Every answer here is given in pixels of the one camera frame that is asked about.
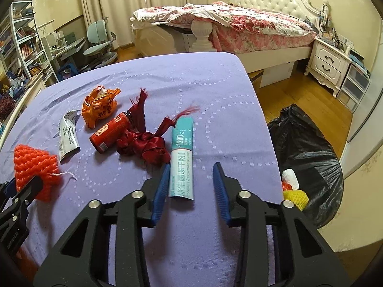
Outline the orange-red foam fruit net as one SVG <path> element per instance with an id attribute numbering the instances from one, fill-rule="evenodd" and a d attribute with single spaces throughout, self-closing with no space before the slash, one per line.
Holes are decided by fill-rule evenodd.
<path id="1" fill-rule="evenodd" d="M 61 182 L 57 156 L 24 144 L 18 144 L 14 148 L 14 171 L 18 192 L 33 177 L 40 177 L 43 187 L 36 199 L 46 203 L 51 201 L 52 188 Z"/>

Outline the teal white long packet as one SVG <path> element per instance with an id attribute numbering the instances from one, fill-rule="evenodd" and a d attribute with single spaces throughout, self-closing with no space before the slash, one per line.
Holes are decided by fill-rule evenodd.
<path id="1" fill-rule="evenodd" d="M 169 197 L 194 200 L 193 119 L 181 117 L 172 131 Z"/>

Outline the black trash bag bin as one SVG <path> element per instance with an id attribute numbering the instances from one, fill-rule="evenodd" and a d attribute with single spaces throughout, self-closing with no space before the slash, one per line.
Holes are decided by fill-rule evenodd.
<path id="1" fill-rule="evenodd" d="M 344 194 L 344 175 L 332 145 L 296 104 L 283 108 L 267 127 L 279 170 L 292 169 L 308 195 L 303 213 L 316 228 L 325 226 L 335 217 Z"/>

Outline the plastic drawer unit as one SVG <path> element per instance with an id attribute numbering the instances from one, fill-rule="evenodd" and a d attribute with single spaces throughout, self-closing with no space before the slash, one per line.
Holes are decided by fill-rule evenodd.
<path id="1" fill-rule="evenodd" d="M 366 94 L 369 84 L 369 71 L 356 63 L 351 63 L 336 98 L 351 113 L 354 113 Z"/>

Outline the light blue desk chair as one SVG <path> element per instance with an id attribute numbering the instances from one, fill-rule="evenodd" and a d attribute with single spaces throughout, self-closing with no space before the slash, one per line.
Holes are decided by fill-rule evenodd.
<path id="1" fill-rule="evenodd" d="M 83 55 L 86 57 L 94 57 L 94 59 L 83 71 L 91 71 L 92 69 L 110 65 L 118 59 L 118 54 L 111 51 L 117 36 L 108 30 L 107 23 L 108 17 L 104 17 L 89 25 L 87 29 L 87 39 L 91 43 L 91 46 L 83 52 Z"/>

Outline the white crumpled small packet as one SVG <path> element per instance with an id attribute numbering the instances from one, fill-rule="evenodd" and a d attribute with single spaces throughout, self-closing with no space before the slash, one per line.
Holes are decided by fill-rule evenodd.
<path id="1" fill-rule="evenodd" d="M 58 157 L 62 162 L 73 152 L 80 150 L 77 139 L 75 124 L 78 117 L 78 110 L 68 111 L 60 120 L 58 125 Z"/>

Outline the white box under bed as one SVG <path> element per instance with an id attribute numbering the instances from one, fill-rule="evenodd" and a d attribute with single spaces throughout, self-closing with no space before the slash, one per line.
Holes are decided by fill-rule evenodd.
<path id="1" fill-rule="evenodd" d="M 280 64 L 274 67 L 264 69 L 264 73 L 260 81 L 260 88 L 275 84 L 277 82 L 291 77 L 294 64 L 295 62 L 291 61 L 286 64 Z"/>

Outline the white paper ball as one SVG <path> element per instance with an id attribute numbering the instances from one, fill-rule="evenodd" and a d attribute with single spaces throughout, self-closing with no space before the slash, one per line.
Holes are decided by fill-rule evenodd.
<path id="1" fill-rule="evenodd" d="M 295 172 L 293 169 L 289 168 L 282 172 L 282 185 L 286 186 L 284 189 L 289 189 L 288 185 L 291 187 L 292 190 L 299 190 L 299 183 L 298 179 L 295 175 Z"/>

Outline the white bookshelf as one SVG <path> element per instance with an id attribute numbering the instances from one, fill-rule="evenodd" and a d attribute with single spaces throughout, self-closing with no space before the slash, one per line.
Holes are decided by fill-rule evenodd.
<path id="1" fill-rule="evenodd" d="M 41 76 L 44 85 L 55 83 L 55 72 L 39 36 L 33 0 L 13 0 L 1 16 L 1 63 L 13 78 Z"/>

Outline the white study desk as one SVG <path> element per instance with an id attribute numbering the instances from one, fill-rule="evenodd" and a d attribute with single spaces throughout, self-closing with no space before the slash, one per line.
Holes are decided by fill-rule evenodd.
<path id="1" fill-rule="evenodd" d="M 64 33 L 62 31 L 53 32 L 41 39 L 43 50 L 51 64 L 55 76 L 58 81 L 61 81 L 59 69 L 69 61 L 74 67 L 76 64 L 72 58 L 77 54 L 86 43 L 86 38 L 82 37 L 75 39 L 70 44 L 67 44 Z"/>

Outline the orange snack bag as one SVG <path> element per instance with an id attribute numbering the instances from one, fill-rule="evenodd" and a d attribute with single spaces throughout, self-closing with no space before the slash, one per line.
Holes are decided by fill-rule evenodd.
<path id="1" fill-rule="evenodd" d="M 99 85 L 86 96 L 81 115 L 87 128 L 93 130 L 100 120 L 111 116 L 118 104 L 115 98 L 120 92 L 119 88 L 107 89 Z"/>

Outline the pink floral quilt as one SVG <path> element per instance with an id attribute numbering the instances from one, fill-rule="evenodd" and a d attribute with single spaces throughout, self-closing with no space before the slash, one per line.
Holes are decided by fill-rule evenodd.
<path id="1" fill-rule="evenodd" d="M 316 33 L 294 17 L 252 8 L 232 6 L 222 1 L 208 5 L 154 6 L 132 15 L 133 30 L 167 25 L 191 29 L 193 20 L 212 24 L 208 40 L 219 52 L 232 54 L 277 50 L 310 45 Z"/>

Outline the yellow foam fruit net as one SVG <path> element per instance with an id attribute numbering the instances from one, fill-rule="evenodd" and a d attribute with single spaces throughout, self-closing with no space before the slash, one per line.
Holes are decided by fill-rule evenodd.
<path id="1" fill-rule="evenodd" d="M 292 201 L 301 211 L 306 208 L 309 202 L 309 197 L 303 190 L 284 190 L 283 197 L 285 200 Z"/>

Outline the red cylindrical can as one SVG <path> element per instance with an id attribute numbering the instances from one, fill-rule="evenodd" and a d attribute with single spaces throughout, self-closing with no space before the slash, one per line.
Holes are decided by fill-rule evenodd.
<path id="1" fill-rule="evenodd" d="M 90 136 L 90 142 L 98 153 L 105 153 L 116 143 L 123 132 L 131 127 L 131 123 L 130 112 L 121 112 L 93 133 Z"/>

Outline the dark red ribbon bow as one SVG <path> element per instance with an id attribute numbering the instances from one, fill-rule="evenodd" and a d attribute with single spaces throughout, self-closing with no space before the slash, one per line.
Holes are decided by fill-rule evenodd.
<path id="1" fill-rule="evenodd" d="M 186 115 L 199 111 L 198 106 L 190 106 L 177 114 L 173 119 L 164 117 L 156 132 L 148 132 L 145 125 L 144 106 L 148 94 L 145 89 L 140 89 L 140 94 L 132 102 L 128 110 L 130 125 L 125 128 L 116 141 L 116 150 L 120 155 L 136 156 L 147 164 L 162 166 L 169 163 L 171 155 L 166 148 L 163 135 L 169 128 L 175 128 L 177 121 Z"/>

